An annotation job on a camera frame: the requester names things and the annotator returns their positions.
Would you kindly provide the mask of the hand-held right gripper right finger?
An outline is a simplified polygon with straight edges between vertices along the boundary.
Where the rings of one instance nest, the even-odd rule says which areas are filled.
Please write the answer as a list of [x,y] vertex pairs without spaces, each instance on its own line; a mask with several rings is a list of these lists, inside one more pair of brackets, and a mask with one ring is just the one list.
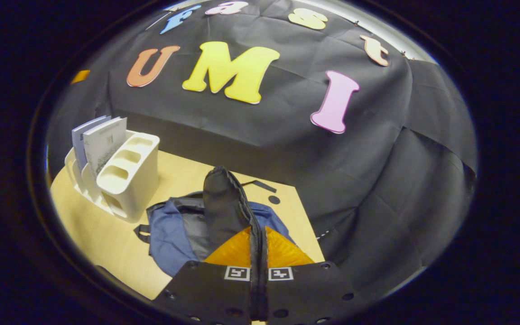
[[360,296],[330,261],[314,262],[266,227],[268,325],[338,325],[360,309]]

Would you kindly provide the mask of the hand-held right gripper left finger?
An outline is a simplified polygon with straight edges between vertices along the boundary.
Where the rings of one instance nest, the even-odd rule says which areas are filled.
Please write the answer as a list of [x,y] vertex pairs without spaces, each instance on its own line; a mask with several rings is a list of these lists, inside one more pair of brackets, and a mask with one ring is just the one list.
[[204,261],[186,262],[153,303],[190,324],[251,324],[250,239],[247,227]]

